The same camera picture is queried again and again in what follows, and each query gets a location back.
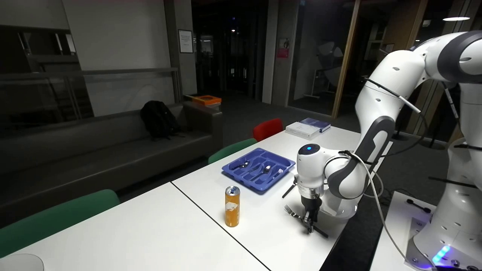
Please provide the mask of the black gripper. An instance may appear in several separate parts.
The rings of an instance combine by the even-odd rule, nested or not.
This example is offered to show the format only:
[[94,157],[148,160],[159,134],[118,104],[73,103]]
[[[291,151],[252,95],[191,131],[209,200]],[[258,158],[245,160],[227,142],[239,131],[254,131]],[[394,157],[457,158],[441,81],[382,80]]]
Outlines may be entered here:
[[319,194],[311,188],[302,190],[301,203],[304,206],[304,220],[310,225],[316,223],[322,205]]

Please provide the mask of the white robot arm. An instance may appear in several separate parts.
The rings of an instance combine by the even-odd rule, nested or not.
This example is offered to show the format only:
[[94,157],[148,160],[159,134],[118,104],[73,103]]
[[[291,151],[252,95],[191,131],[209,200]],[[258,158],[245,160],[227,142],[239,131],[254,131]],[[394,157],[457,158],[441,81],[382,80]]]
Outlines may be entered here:
[[359,199],[400,112],[409,106],[410,94],[427,80],[460,89],[460,131],[471,160],[472,182],[480,182],[482,32],[454,32],[409,50],[394,50],[377,63],[355,101],[359,140],[353,151],[326,149],[317,143],[298,149],[294,185],[302,205],[298,220],[311,226],[328,200]]

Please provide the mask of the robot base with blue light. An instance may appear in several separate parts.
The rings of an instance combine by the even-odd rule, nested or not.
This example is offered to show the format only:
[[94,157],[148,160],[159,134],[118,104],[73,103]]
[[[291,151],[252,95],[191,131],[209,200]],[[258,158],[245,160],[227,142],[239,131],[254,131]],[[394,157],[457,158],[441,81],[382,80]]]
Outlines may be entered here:
[[407,262],[415,268],[480,270],[480,193],[444,193],[430,220],[409,240]]

